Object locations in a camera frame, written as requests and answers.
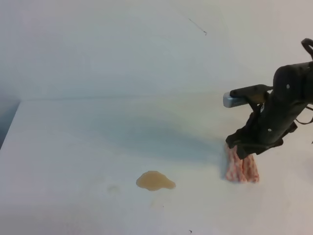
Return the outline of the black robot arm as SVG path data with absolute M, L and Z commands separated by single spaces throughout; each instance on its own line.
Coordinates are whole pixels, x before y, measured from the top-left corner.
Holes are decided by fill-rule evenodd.
M 241 160 L 281 146 L 284 136 L 297 129 L 297 117 L 312 102 L 311 62 L 280 67 L 272 86 L 259 84 L 225 93 L 225 107 L 249 104 L 252 108 L 245 126 L 226 138 L 227 146 L 236 148 Z

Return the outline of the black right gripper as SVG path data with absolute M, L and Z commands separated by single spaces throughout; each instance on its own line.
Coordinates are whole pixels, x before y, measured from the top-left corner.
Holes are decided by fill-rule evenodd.
M 245 159 L 250 154 L 281 146 L 283 137 L 296 129 L 294 120 L 308 104 L 309 97 L 302 91 L 273 90 L 266 102 L 251 113 L 240 133 L 226 138 L 228 148 L 237 146 L 239 159 Z

